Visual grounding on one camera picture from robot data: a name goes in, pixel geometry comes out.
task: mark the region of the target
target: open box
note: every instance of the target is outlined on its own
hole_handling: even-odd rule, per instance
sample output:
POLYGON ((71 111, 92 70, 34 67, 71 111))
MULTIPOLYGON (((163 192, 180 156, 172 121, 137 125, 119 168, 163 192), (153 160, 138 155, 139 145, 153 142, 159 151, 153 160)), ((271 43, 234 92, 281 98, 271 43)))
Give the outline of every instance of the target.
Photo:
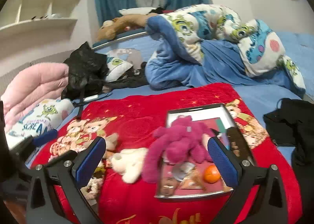
MULTIPOLYGON (((219 139, 225 145, 228 150, 234 150, 234 143, 238 145, 237 149, 240 150, 241 154, 237 154, 239 161, 244 159, 250 161, 255 165, 253 155, 247 145, 243 135, 238 129, 232 116, 224 106, 224 104, 212 104, 199 107, 185 108, 179 110, 170 110, 167 114, 166 127, 170 127, 171 123, 176 120, 179 116, 192 117, 193 121, 202 121, 210 129, 213 134, 209 137, 216 136, 219 133, 219 139)), ((213 163, 204 161, 201 164, 194 163, 200 174, 203 174, 204 170, 213 163)), ((199 199, 208 199, 209 197, 219 197, 232 192, 232 188, 226 186, 222 178, 215 183, 204 182, 205 189, 180 189, 177 188, 173 195, 166 196, 162 194, 162 180, 170 179, 175 176, 172 172, 173 165, 169 165, 161 160, 161 178, 158 182, 157 191, 155 197, 166 202, 177 202, 177 201, 194 201, 199 199)))

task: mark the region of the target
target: blue blanket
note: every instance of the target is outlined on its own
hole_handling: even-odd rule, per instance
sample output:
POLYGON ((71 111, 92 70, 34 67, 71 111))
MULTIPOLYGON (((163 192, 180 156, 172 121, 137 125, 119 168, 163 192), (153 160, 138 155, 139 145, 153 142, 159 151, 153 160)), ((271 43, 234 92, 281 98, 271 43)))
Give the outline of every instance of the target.
POLYGON ((261 76, 246 75, 240 50, 225 40, 200 40, 203 52, 201 62, 196 62, 182 45, 176 32, 162 16, 149 19, 146 31, 160 36, 160 46, 146 65, 145 74, 153 88, 164 89, 177 85, 199 87, 209 83, 231 85, 274 84, 300 94, 284 69, 276 69, 261 76))

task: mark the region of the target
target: yellow object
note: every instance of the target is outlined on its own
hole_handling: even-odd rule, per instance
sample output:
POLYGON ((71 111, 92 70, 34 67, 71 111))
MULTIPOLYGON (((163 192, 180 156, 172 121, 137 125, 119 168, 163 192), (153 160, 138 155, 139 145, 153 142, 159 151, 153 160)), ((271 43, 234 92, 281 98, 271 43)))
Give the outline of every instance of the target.
POLYGON ((204 181, 208 183, 215 183, 220 179, 220 173, 215 165, 210 165, 204 171, 204 181))

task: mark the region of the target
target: cartoon bear print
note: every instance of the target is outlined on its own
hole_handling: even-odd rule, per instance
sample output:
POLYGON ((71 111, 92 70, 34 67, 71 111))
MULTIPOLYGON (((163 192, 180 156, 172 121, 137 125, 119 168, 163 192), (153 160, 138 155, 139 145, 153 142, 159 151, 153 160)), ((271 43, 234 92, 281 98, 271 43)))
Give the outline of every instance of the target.
POLYGON ((85 147, 80 144, 80 137, 86 122, 86 120, 73 120, 70 122, 67 127, 67 134, 59 137, 57 141, 51 145, 50 153, 52 156, 50 159, 60 156, 68 150, 74 150, 76 152, 85 150, 85 147))
POLYGON ((104 128, 110 121, 114 121, 117 117, 109 118, 95 118, 84 125, 83 132, 89 134, 89 138, 92 138, 92 134, 96 133, 96 136, 101 136, 106 140, 106 149, 113 151, 117 145, 118 134, 113 133, 110 136, 107 136, 104 128))
POLYGON ((239 103, 240 100, 235 99, 225 106, 241 130, 250 149, 254 149, 268 137, 268 133, 254 117, 241 112, 239 103))

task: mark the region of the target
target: pink spot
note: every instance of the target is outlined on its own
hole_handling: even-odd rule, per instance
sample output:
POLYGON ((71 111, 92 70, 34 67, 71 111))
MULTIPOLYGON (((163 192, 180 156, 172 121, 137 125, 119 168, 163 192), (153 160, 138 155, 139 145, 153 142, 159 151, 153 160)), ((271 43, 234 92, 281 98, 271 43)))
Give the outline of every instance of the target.
POLYGON ((263 52, 263 51, 264 51, 264 47, 263 47, 262 45, 260 45, 260 46, 258 47, 258 50, 259 50, 260 52, 263 52))
POLYGON ((273 51, 278 52, 280 47, 279 43, 276 40, 271 40, 270 41, 270 47, 272 48, 273 51))
POLYGON ((69 115, 68 112, 63 110, 62 113, 61 113, 62 120, 64 120, 66 117, 68 117, 68 115, 69 115))

